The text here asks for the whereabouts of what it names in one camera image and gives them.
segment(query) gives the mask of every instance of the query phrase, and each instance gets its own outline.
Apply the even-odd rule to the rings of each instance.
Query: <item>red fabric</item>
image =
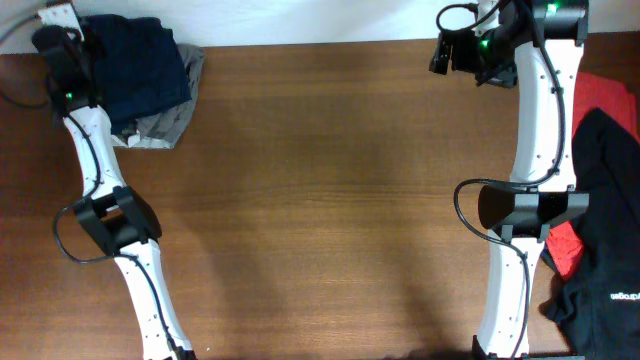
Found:
[[[579,73],[573,105],[573,135],[585,115],[600,108],[611,116],[636,141],[637,113],[635,96],[627,92],[624,84],[595,75]],[[547,246],[556,268],[564,280],[568,280],[577,270],[584,251],[582,241],[566,222],[551,230]]]

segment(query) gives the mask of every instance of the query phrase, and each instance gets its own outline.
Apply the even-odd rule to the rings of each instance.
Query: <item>white background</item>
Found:
[[[470,0],[77,0],[80,15],[155,16],[177,42],[200,46],[299,44],[428,39],[438,36],[443,6]],[[640,30],[640,0],[591,0],[590,31]],[[44,1],[0,0],[0,33]],[[462,10],[443,19],[449,27],[472,18]],[[26,27],[0,52],[33,52]]]

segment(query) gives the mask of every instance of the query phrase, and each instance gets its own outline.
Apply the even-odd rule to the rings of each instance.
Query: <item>black cloth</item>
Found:
[[[546,316],[587,359],[640,359],[640,146],[602,110],[573,139],[585,252]]]
[[[83,23],[104,52],[95,61],[94,75],[112,133],[131,126],[136,118],[191,100],[173,32],[159,19],[96,15]]]

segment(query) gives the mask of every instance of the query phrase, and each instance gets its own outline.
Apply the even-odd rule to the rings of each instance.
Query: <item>gray cloth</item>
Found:
[[[193,45],[179,44],[187,77],[191,100],[163,113],[136,119],[137,132],[128,139],[119,137],[114,144],[130,148],[173,149],[191,121],[198,100],[198,84],[204,64],[204,51]]]

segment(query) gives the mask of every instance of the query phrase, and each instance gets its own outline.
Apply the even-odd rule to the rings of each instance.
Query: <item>wooden table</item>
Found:
[[[640,89],[638,34],[593,36],[583,70]],[[459,223],[455,185],[506,179],[518,91],[428,71],[434,41],[207,49],[175,150],[119,150],[155,209],[165,278],[200,359],[338,359],[466,351],[486,297],[488,246]],[[32,56],[2,57],[7,92],[43,96]],[[64,259],[51,220],[80,195],[70,137],[47,111],[0,102],[0,349],[7,359],[137,359],[113,263]],[[474,212],[475,192],[462,201]],[[99,252],[75,224],[65,243]],[[565,351],[537,307],[532,350]]]

